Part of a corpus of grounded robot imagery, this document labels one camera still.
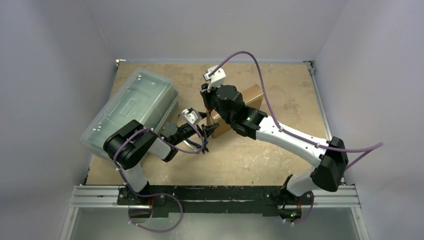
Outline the brown cardboard express box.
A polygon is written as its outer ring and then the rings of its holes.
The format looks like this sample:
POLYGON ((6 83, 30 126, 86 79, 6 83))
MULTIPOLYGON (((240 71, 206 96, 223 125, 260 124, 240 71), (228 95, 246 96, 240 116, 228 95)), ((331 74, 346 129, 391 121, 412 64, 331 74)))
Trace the brown cardboard express box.
MULTIPOLYGON (((264 99, 264 93, 263 90, 257 84, 254 84, 251 87, 245 89, 241 92, 241 94, 246 106, 255 109, 259 109, 261 107, 264 99)), ((218 138, 219 136, 229 131, 232 131, 231 126, 221 118, 217 111, 212 110, 211 116, 213 117, 214 124, 219 124, 219 127, 211 135, 213 139, 218 138)))

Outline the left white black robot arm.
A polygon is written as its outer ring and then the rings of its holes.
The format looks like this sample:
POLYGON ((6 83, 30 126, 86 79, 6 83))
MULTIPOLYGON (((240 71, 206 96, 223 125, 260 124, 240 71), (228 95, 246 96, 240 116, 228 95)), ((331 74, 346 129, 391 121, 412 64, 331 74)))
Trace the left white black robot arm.
POLYGON ((117 167, 129 197, 138 205, 146 203, 153 193, 140 165, 147 154, 155 155, 164 162, 171 161, 179 152, 176 145, 187 141, 194 152, 207 152, 207 138, 219 127, 219 124, 196 125, 185 123, 177 126, 175 122, 164 125, 160 134, 147 129, 136 120, 131 120, 118 131, 110 135, 103 144, 103 150, 117 167))

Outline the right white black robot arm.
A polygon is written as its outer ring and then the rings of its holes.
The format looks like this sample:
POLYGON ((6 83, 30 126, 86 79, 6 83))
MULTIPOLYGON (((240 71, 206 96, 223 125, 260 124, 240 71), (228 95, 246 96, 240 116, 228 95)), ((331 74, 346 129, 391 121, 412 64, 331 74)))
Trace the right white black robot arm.
POLYGON ((206 109, 216 111, 238 135, 278 146, 304 159, 311 169, 289 175, 279 197, 292 204, 313 190, 336 192, 348 165, 344 142, 317 138, 275 121, 267 113, 248 106, 234 85, 201 85, 200 94, 206 109))

